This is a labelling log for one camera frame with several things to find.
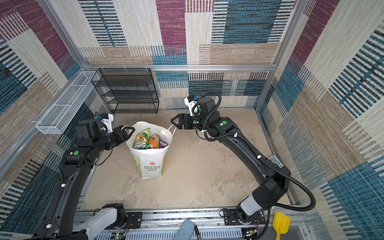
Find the green Fox's spring tea bag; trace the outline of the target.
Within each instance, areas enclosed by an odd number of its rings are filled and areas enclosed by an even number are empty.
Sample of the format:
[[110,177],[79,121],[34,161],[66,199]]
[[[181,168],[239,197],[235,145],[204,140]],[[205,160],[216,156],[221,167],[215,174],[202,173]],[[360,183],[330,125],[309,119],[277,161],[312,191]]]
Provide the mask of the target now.
[[136,137],[134,141],[133,148],[136,150],[146,150],[149,149],[151,144],[150,144],[150,128],[145,128],[142,130]]

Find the purple candy bag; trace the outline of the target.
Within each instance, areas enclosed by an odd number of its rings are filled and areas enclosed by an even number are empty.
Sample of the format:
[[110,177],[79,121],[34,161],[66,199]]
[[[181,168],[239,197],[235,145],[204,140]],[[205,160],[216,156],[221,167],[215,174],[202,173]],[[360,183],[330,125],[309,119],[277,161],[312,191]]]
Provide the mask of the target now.
[[163,149],[163,148],[165,148],[165,147],[167,147],[167,146],[168,146],[167,143],[165,143],[165,142],[159,140],[159,149]]

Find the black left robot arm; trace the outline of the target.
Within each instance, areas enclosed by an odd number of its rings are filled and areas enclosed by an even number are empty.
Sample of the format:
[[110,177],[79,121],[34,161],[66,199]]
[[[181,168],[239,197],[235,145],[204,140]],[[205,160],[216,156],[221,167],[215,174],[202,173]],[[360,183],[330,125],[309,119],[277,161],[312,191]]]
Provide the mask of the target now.
[[97,215],[74,230],[78,201],[88,176],[101,152],[112,151],[131,138],[135,128],[119,126],[108,131],[97,119],[76,125],[77,138],[63,154],[59,179],[51,203],[35,232],[37,240],[92,240],[109,226],[123,226],[127,221],[123,205],[101,209]]

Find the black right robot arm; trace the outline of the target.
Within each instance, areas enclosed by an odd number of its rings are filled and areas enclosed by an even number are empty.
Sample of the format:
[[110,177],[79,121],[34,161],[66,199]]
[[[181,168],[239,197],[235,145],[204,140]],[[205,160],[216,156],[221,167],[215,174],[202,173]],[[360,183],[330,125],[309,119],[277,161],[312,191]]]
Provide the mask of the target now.
[[220,116],[212,98],[188,96],[184,102],[190,112],[178,114],[171,119],[172,124],[180,130],[201,131],[208,134],[210,140],[222,143],[246,165],[259,183],[259,187],[238,204],[239,221],[249,222],[256,212],[271,209],[288,191],[290,170],[271,162],[259,150],[253,150],[239,127],[230,118]]

